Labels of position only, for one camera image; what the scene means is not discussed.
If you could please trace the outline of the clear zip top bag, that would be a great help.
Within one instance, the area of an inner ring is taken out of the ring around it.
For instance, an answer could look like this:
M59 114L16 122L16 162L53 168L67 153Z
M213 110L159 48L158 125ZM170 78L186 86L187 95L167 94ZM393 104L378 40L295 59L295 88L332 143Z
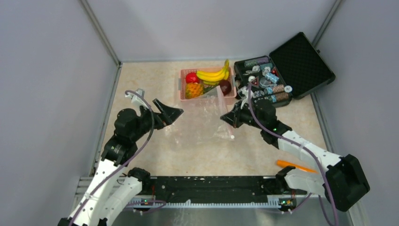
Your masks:
M184 112L166 128L165 136L170 144L188 148L235 139L232 126L220 119L228 109L219 86L199 97L180 101L174 107Z

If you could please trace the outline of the orange toy pineapple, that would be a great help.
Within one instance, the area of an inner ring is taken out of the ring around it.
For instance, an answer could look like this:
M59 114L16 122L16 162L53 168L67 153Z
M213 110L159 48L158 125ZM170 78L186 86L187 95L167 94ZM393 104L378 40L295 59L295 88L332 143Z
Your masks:
M201 83L189 83L185 86L185 98L192 99L204 95L216 86L204 86Z

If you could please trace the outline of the red apple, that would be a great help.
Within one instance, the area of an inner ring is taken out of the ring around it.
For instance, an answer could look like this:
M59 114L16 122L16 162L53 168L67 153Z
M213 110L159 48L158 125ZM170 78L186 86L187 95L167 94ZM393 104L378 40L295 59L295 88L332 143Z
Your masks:
M188 73L185 77L185 81L187 84L200 83L200 79L197 77L197 73L195 73L195 72Z

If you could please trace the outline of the yellow banana bunch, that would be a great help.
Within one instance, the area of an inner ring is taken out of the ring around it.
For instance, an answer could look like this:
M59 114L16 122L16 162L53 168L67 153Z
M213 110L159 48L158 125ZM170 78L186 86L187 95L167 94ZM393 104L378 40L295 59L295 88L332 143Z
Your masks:
M229 78L230 61L226 59L224 62L224 66L217 72L206 72L206 71L197 71L197 77L202 80L207 85L218 85L220 81L227 80Z

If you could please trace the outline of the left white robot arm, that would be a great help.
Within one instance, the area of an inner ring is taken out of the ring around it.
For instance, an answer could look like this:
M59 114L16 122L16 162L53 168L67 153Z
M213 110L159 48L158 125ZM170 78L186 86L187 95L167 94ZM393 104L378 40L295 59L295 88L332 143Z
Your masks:
M142 151L137 147L137 141L147 134L144 142L147 145L154 130L173 124L184 112L157 99L153 103L159 112L155 113L147 102L140 104L140 113L131 108L119 111L114 122L114 134L104 146L90 185L74 211L69 217L60 219L58 225L111 226L134 196L150 191L150 173L141 168L131 169L115 192L112 188L124 168Z

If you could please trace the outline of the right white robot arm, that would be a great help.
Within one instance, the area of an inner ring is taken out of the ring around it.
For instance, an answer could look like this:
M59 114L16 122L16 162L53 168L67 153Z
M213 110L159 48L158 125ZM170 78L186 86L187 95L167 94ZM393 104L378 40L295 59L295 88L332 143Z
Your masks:
M282 194L293 189L327 198L339 211L346 212L370 191L360 161L353 155L340 156L307 141L290 126L278 120L276 108L268 100L237 102L220 119L234 128L246 124L260 129L263 140L305 162L314 172L284 167L277 175L276 188Z

